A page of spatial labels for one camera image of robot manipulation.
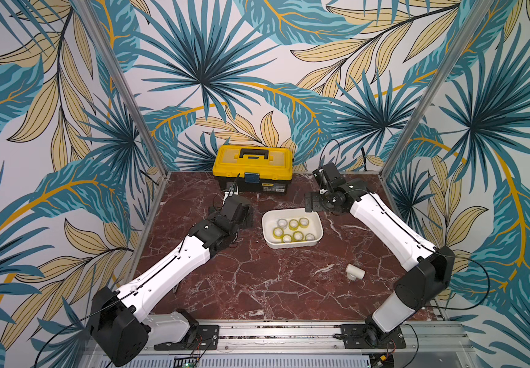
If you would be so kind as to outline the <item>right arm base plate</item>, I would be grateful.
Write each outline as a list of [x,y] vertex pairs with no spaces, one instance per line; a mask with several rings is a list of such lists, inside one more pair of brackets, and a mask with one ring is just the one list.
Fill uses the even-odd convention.
[[342,324],[340,332],[334,338],[341,340],[345,349],[404,349],[407,344],[401,328],[396,328],[390,333],[383,332],[374,325],[367,324]]

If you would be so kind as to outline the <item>white plastic storage box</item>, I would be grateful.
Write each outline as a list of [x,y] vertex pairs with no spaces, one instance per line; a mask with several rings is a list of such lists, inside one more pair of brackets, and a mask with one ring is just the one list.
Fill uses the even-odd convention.
[[[292,231],[289,229],[289,221],[291,219],[300,219],[306,217],[310,221],[308,228],[298,228],[295,231],[301,231],[305,234],[313,234],[315,236],[314,241],[305,241],[304,242],[290,242],[282,243],[282,239],[275,239],[273,237],[273,229],[278,227],[277,221],[279,219],[286,219],[288,221],[288,227],[284,229],[285,234],[292,236]],[[266,240],[266,243],[270,248],[273,249],[282,249],[282,248],[299,248],[299,247],[309,247],[314,246],[320,241],[323,237],[322,222],[317,213],[307,213],[304,208],[298,209],[280,209],[268,211],[263,215],[262,218],[262,228],[263,228],[263,237]]]

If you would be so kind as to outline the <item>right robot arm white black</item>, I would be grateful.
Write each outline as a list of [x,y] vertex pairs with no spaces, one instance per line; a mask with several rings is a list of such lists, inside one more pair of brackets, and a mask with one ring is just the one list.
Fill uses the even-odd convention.
[[319,191],[306,194],[306,211],[352,215],[387,246],[406,271],[365,322],[368,342],[376,345],[449,287],[455,256],[399,219],[363,180],[348,181],[335,164],[319,167],[312,175]]

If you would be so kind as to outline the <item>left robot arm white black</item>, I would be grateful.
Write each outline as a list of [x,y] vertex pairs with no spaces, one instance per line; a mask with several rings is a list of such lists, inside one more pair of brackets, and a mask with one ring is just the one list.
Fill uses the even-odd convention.
[[93,297],[87,331],[111,363],[121,367],[144,348],[194,350],[200,344],[199,323],[177,309],[165,320],[151,316],[153,308],[189,274],[231,246],[240,230],[253,224],[248,199],[232,195],[223,207],[195,224],[170,253],[145,273],[112,291],[105,287]]

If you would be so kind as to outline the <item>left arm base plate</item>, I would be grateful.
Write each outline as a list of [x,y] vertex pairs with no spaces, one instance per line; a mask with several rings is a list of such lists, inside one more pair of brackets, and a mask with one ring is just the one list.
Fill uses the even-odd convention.
[[219,325],[197,325],[185,334],[177,343],[160,343],[154,345],[155,351],[215,351],[220,338]]

